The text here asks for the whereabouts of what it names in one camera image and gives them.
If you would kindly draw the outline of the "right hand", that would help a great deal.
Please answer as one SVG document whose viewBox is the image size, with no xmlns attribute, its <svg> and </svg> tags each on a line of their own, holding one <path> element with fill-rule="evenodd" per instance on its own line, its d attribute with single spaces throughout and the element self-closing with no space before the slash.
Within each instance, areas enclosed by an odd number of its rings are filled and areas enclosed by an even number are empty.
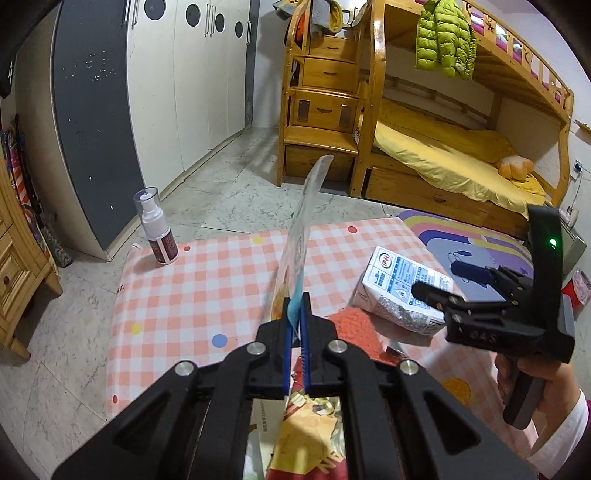
<svg viewBox="0 0 591 480">
<path fill-rule="evenodd" d="M 498 354 L 495 366 L 498 371 L 497 385 L 503 398 L 513 390 L 512 377 L 516 369 L 545 381 L 544 393 L 537 410 L 545 414 L 547 419 L 563 421 L 579 400 L 581 390 L 571 364 L 541 356 L 521 358 L 514 364 L 508 357 Z"/>
</svg>

